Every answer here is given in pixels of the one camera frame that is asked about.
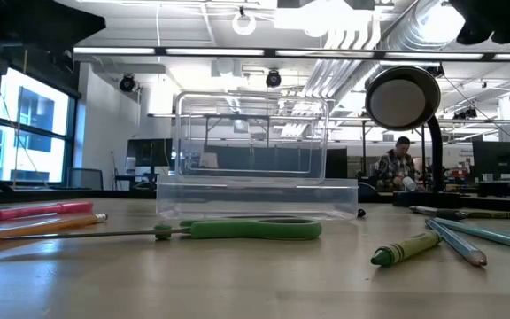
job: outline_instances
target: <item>table surface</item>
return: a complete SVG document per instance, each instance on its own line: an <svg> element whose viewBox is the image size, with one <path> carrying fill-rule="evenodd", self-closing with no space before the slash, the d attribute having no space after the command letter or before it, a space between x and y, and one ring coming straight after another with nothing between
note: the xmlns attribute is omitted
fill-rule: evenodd
<svg viewBox="0 0 510 319"><path fill-rule="evenodd" d="M110 219L79 231L148 229L157 221L154 200L94 203ZM0 318L510 319L510 247L467 237L487 254L485 268L468 265L446 243L378 268L369 263L375 249L426 231L424 218L391 205L362 207L366 218L324 222L314 241L3 243ZM510 220L474 222L510 231Z"/></svg>

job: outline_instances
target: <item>green scissor handle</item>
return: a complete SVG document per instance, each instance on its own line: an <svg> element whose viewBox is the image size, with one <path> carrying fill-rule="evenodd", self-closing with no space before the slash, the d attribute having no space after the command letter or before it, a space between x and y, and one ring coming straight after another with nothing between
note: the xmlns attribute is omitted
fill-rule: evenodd
<svg viewBox="0 0 510 319"><path fill-rule="evenodd" d="M195 239L250 237L300 240L315 239L322 233L319 222L299 218L183 221L180 226L189 228Z"/></svg>

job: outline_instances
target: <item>person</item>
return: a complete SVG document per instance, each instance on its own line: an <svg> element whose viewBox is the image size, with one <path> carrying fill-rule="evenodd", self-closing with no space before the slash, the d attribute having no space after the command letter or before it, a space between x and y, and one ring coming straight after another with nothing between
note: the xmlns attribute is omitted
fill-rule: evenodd
<svg viewBox="0 0 510 319"><path fill-rule="evenodd" d="M377 161L377 189L379 191L404 191L403 180L410 177L415 181L413 158L408 155L411 141L399 137L395 148L389 150Z"/></svg>

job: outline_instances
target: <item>pink marker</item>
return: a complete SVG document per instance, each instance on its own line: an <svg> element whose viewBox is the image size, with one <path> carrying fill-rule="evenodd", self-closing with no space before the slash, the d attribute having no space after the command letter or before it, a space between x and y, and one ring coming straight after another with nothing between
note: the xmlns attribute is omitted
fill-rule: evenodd
<svg viewBox="0 0 510 319"><path fill-rule="evenodd" d="M91 212L93 207L94 203L91 202L73 202L47 206L0 209L0 221L7 221L13 218L35 216L39 214Z"/></svg>

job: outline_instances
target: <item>window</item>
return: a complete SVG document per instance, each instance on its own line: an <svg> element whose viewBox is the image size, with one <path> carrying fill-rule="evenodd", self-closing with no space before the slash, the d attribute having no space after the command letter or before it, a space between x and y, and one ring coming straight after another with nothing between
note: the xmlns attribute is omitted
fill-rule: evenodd
<svg viewBox="0 0 510 319"><path fill-rule="evenodd" d="M49 181L49 173L47 172L35 172L35 171L22 171L22 170L12 170L11 175L17 174L17 180L22 182L30 182L30 181L40 181L44 180L45 182Z"/></svg>
<svg viewBox="0 0 510 319"><path fill-rule="evenodd" d="M75 100L13 69L0 82L0 179L61 183L72 162Z"/></svg>
<svg viewBox="0 0 510 319"><path fill-rule="evenodd" d="M0 125L0 179L13 180L13 171L32 172L21 173L18 181L29 182L62 182L65 141L58 138L42 136L31 132L21 131L19 140L15 138L15 130Z"/></svg>
<svg viewBox="0 0 510 319"><path fill-rule="evenodd" d="M68 95L12 69L2 78L1 93L0 119L66 133Z"/></svg>

